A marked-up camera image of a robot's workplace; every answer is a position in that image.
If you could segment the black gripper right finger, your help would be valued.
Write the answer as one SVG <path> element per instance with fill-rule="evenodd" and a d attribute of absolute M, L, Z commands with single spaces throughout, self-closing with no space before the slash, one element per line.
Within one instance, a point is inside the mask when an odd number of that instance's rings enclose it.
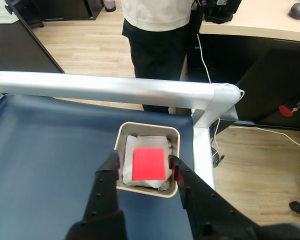
<path fill-rule="evenodd" d="M 195 240 L 257 240 L 259 226 L 240 213 L 175 155 L 168 156 Z"/>

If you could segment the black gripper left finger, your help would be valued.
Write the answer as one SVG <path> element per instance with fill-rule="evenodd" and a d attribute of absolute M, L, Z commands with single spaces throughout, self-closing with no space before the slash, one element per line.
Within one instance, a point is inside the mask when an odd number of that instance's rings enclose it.
<path fill-rule="evenodd" d="M 113 151 L 95 172 L 82 220 L 70 227 L 66 240 L 127 239 L 125 216 L 118 205 L 119 168 L 119 154 Z"/>

